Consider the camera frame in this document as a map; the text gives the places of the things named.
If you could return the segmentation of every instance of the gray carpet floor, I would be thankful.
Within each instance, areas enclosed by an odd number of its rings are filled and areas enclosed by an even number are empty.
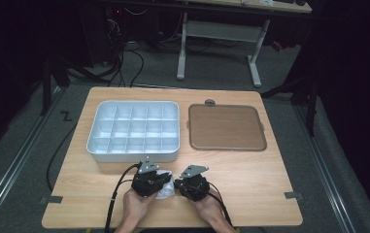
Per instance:
[[[131,44],[128,49],[136,49],[145,63],[143,70],[135,80],[135,86],[170,86],[177,88],[252,90],[264,92],[284,81],[286,74],[300,51],[299,47],[277,52],[270,47],[263,47],[257,66],[262,78],[262,87],[252,85],[245,53],[249,44],[242,44],[231,49],[215,46],[206,49],[195,46],[187,55],[186,77],[176,80],[178,48],[159,49],[146,45]],[[126,85],[140,70],[140,57],[131,52],[124,53],[121,73]],[[95,67],[93,72],[101,72],[106,67]],[[28,156],[25,157],[18,176],[13,178],[13,185],[0,201],[0,232],[86,232],[86,229],[45,229],[42,224],[46,204],[41,203],[50,195],[47,184],[47,169],[51,157],[59,148],[60,142],[77,123],[88,91],[102,83],[93,83],[85,79],[72,79],[67,89],[58,91],[56,104],[34,139]],[[123,86],[120,76],[115,77],[112,86]],[[266,232],[370,232],[370,202],[363,187],[354,175],[346,156],[337,143],[333,130],[324,113],[322,103],[318,101],[318,114],[315,120],[315,138],[310,138],[303,128],[303,121],[298,113],[303,107],[291,106],[288,94],[278,94],[264,99],[265,108],[280,147],[293,189],[301,193],[298,200],[303,215],[303,223],[294,227],[265,227]],[[38,88],[28,104],[17,114],[8,132],[0,141],[0,183],[10,165],[15,161],[21,146],[40,120],[42,111],[42,89]],[[68,112],[63,120],[63,112]],[[49,177],[54,184],[70,143],[69,137],[54,159]],[[315,160],[315,148],[323,155],[329,174],[334,181],[343,204],[351,218],[353,229],[344,230],[338,220],[335,209]],[[103,229],[92,229],[103,232]],[[262,232],[257,227],[243,228],[242,232]]]

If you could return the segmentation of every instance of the human hand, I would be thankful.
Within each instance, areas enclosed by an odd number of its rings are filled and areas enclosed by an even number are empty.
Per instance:
[[[209,192],[220,200],[219,194],[216,191],[211,189]],[[221,205],[214,197],[206,195],[205,198],[197,202],[190,199],[187,200],[196,208],[199,216],[208,222],[216,232],[236,232],[230,223],[224,218]]]
[[[123,195],[123,220],[115,233],[132,232],[148,213],[149,205],[156,198],[157,192],[148,196],[139,196],[130,188]]]

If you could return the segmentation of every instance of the compartment box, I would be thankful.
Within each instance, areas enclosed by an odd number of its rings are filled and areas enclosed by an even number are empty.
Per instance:
[[[86,147],[98,162],[171,162],[180,146],[179,119],[172,101],[105,101]]]

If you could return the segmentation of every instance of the dark background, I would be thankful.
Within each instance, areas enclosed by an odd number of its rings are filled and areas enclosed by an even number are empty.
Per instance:
[[[370,198],[370,3],[309,3],[313,16],[338,20],[316,21],[313,26],[272,21],[265,45],[276,41],[284,47],[302,46],[286,83],[317,74],[318,95]],[[111,61],[108,13],[102,6],[88,4],[0,0],[0,138],[40,82],[49,54],[81,66]],[[173,32],[178,18],[179,13],[149,11],[140,20],[125,17],[120,25],[129,31],[129,37],[157,47],[157,41],[163,39],[158,31]],[[307,93],[309,86],[300,84],[290,91]],[[307,101],[306,95],[300,100]]]

